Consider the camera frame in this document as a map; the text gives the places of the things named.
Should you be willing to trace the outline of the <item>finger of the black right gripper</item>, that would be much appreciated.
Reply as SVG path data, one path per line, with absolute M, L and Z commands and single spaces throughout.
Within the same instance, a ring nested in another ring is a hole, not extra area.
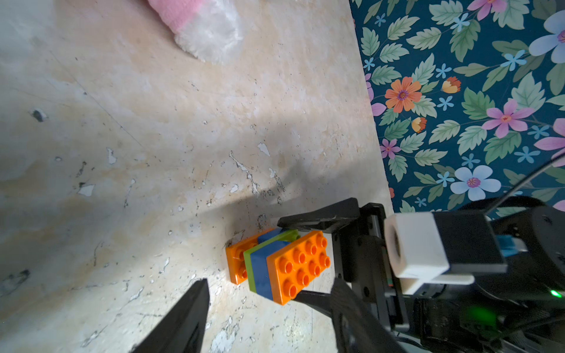
M 360 217 L 360 207 L 356 198 L 348 198 L 309 213 L 284 216 L 277 226 L 298 231 L 321 231 L 334 233 L 351 224 Z
M 324 316 L 332 316 L 330 294 L 303 290 L 296 295 L 293 301 L 305 304 Z

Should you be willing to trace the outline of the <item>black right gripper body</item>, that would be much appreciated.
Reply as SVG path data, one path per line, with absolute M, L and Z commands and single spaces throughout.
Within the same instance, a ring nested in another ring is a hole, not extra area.
M 337 204 L 332 228 L 335 273 L 352 287 L 369 312 L 389 331 L 410 329 L 400 281 L 393 275 L 385 247 L 382 204 Z

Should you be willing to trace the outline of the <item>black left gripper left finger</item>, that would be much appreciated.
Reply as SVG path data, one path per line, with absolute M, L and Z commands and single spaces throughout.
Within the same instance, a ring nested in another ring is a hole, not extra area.
M 199 279 L 132 352 L 201 352 L 209 307 L 208 281 Z

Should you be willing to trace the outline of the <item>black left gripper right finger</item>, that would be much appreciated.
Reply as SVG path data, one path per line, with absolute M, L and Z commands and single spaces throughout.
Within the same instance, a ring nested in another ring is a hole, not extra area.
M 338 352 L 405 352 L 342 279 L 332 286 L 330 313 Z

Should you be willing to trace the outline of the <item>green lego brick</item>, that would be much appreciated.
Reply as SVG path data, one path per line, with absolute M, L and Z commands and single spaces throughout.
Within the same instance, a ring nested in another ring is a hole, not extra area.
M 273 299 L 267 258 L 300 238 L 296 229 L 271 229 L 256 238 L 257 244 L 244 251 L 250 291 Z

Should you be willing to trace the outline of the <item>orange lego brick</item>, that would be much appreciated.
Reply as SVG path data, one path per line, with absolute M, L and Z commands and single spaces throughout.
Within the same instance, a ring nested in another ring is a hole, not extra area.
M 248 278 L 247 268 L 244 261 L 244 252 L 257 246 L 259 237 L 266 235 L 273 230 L 275 230 L 275 228 L 267 229 L 262 233 L 253 235 L 226 248 L 230 281 L 233 284 L 239 285 L 245 282 Z
M 332 264 L 328 239 L 321 231 L 312 231 L 285 245 L 266 258 L 272 300 L 284 305 Z

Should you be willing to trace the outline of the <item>small blue lego brick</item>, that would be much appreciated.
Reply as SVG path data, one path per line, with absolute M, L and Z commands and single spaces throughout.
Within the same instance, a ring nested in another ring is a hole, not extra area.
M 261 247 L 251 254 L 250 259 L 255 284 L 255 288 L 252 289 L 252 292 L 271 301 L 273 300 L 267 257 L 281 249 L 284 249 L 289 244 L 290 243 L 287 241 L 275 241 Z
M 262 243 L 264 243 L 264 242 L 266 242 L 266 241 L 268 241 L 268 240 L 270 240 L 270 239 L 272 239 L 272 238 L 274 238 L 274 237 L 276 237 L 279 234 L 284 233 L 284 232 L 285 232 L 285 229 L 283 229 L 283 228 L 272 229 L 269 232 L 266 232 L 263 235 L 260 235 L 257 238 L 257 242 L 259 244 L 262 244 Z

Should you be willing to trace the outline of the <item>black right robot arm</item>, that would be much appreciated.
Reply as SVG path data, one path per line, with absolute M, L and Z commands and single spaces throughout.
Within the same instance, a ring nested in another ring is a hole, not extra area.
M 387 216 L 350 198 L 278 224 L 331 237 L 331 291 L 297 301 L 340 352 L 564 350 L 564 214 L 538 199 Z

